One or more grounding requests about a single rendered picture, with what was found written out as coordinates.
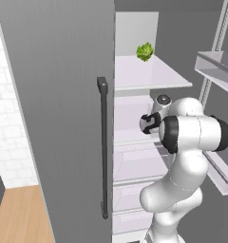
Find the green lettuce head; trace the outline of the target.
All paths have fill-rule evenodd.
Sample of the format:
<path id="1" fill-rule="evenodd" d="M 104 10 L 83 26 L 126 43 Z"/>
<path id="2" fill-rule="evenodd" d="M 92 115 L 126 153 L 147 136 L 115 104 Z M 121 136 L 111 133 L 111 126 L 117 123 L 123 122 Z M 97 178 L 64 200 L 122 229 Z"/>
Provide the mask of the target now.
<path id="1" fill-rule="evenodd" d="M 154 53 L 154 48 L 150 43 L 145 43 L 142 46 L 138 46 L 136 54 L 139 59 L 147 62 Z"/>

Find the grey fridge body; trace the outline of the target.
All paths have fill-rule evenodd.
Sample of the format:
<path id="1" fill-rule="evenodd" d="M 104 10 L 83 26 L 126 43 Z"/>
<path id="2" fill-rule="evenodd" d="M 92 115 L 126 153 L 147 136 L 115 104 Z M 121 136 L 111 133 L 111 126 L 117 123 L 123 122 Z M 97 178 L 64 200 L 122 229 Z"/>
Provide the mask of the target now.
<path id="1" fill-rule="evenodd" d="M 116 56 L 137 56 L 136 51 L 138 46 L 142 46 L 145 43 L 150 43 L 154 48 L 154 56 L 158 56 L 158 50 L 156 47 L 156 39 L 158 33 L 158 22 L 161 12 L 155 11 L 118 11 L 116 14 L 116 28 L 115 28 L 115 57 Z M 156 98 L 151 98 L 149 93 L 150 90 L 129 90 L 129 91 L 116 91 L 114 95 L 114 132 L 117 130 L 129 130 L 129 129 L 140 129 L 140 119 L 143 115 L 149 115 L 152 113 L 154 101 Z M 134 151 L 143 149 L 156 148 L 160 153 L 167 154 L 169 161 L 166 165 L 167 172 L 170 165 L 173 163 L 174 156 L 169 154 L 166 148 L 163 147 L 161 141 L 139 143 L 130 145 L 115 146 L 113 151 L 113 164 L 114 164 L 114 152 L 115 151 Z M 124 182 L 121 184 L 115 184 L 114 187 L 125 186 L 130 184 L 146 183 L 150 184 L 163 178 L 153 178 L 147 180 Z M 132 213 L 136 211 L 144 211 L 141 208 L 113 212 L 114 215 Z M 142 230 L 144 236 L 148 229 Z"/>

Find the white fridge shelf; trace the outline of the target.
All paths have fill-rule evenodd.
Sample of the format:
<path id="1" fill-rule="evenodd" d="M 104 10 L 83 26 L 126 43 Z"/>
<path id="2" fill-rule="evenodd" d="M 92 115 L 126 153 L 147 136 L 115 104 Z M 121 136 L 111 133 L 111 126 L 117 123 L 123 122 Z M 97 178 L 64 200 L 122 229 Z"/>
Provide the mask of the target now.
<path id="1" fill-rule="evenodd" d="M 114 145 L 130 145 L 139 143 L 159 142 L 159 133 L 144 134 L 140 129 L 117 130 L 114 132 Z"/>
<path id="2" fill-rule="evenodd" d="M 115 90 L 150 90 L 190 87 L 193 84 L 159 57 L 144 62 L 137 56 L 115 57 Z"/>

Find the grey closed fridge door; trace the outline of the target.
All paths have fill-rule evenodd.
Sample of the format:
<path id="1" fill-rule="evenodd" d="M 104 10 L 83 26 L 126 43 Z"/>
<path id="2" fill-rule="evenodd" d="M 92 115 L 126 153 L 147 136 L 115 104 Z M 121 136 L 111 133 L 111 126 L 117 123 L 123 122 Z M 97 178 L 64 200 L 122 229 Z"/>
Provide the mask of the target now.
<path id="1" fill-rule="evenodd" d="M 101 95 L 113 84 L 114 0 L 0 0 L 0 27 L 56 243 L 111 243 Z M 107 114 L 107 204 L 113 116 Z"/>

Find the white door bin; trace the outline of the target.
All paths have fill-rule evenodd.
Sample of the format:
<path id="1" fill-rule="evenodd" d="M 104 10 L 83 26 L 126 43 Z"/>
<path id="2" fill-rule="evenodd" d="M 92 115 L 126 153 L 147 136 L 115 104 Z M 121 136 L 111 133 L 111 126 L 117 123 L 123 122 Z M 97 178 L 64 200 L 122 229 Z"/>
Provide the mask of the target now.
<path id="1" fill-rule="evenodd" d="M 199 51 L 195 70 L 228 92 L 228 52 Z"/>
<path id="2" fill-rule="evenodd" d="M 228 196 L 228 165 L 216 152 L 204 152 L 209 161 L 208 176 L 223 196 Z"/>

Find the white fridge drawer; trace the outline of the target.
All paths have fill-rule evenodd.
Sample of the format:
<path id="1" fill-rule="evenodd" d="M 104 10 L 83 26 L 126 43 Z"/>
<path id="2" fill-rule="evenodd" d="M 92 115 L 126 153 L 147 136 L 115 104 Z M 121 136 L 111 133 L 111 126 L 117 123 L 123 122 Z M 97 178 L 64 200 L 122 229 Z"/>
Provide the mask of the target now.
<path id="1" fill-rule="evenodd" d="M 141 208 L 140 192 L 148 185 L 150 182 L 115 187 L 113 189 L 113 212 Z"/>
<path id="2" fill-rule="evenodd" d="M 152 221 L 153 214 L 146 211 L 114 215 L 112 233 L 124 234 L 147 229 Z"/>
<path id="3" fill-rule="evenodd" d="M 167 172 L 169 158 L 156 148 L 134 151 L 115 151 L 113 181 L 124 182 L 160 178 Z"/>

